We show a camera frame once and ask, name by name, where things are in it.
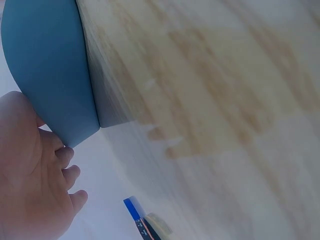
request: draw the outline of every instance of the blue rubber piece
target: blue rubber piece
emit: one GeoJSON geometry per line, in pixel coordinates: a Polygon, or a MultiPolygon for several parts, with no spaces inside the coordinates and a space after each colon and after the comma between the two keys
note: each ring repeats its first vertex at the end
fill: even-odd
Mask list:
{"type": "Polygon", "coordinates": [[[2,45],[11,74],[66,146],[99,128],[75,0],[6,0],[2,45]]]}

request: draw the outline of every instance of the plywood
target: plywood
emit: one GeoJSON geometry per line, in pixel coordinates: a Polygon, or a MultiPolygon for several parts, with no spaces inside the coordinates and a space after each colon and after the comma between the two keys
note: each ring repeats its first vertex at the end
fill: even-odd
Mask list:
{"type": "Polygon", "coordinates": [[[77,3],[95,94],[132,120],[113,167],[174,239],[319,239],[318,1],[77,3]]]}

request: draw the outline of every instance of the blue object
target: blue object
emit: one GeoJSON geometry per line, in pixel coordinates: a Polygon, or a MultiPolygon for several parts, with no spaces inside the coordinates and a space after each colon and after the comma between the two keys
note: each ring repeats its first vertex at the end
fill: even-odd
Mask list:
{"type": "Polygon", "coordinates": [[[132,201],[131,199],[132,197],[129,197],[125,200],[123,200],[124,205],[126,206],[126,208],[128,209],[129,213],[131,214],[131,217],[133,218],[134,221],[137,221],[139,219],[141,219],[143,216],[140,216],[135,205],[134,205],[134,201],[132,201]]]}
{"type": "Polygon", "coordinates": [[[98,131],[75,0],[6,0],[1,35],[14,80],[66,146],[98,131]]]}

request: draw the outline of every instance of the white surface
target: white surface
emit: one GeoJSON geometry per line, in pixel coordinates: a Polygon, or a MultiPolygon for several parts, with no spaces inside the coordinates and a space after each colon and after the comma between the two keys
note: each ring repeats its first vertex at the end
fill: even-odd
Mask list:
{"type": "MultiPolygon", "coordinates": [[[[0,96],[18,90],[1,45],[0,96]]],[[[111,158],[114,158],[112,150],[100,132],[75,148],[71,164],[81,168],[81,175],[70,192],[84,189],[89,198],[60,240],[141,240],[134,221],[123,204],[123,199],[130,195],[120,185],[119,178],[113,171],[111,158]]]]}

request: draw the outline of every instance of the wooden surface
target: wooden surface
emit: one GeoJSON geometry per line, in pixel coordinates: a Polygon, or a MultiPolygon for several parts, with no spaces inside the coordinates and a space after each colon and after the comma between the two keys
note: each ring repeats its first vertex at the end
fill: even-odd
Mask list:
{"type": "Polygon", "coordinates": [[[319,1],[77,2],[101,119],[132,120],[113,167],[172,239],[320,239],[319,1]]]}

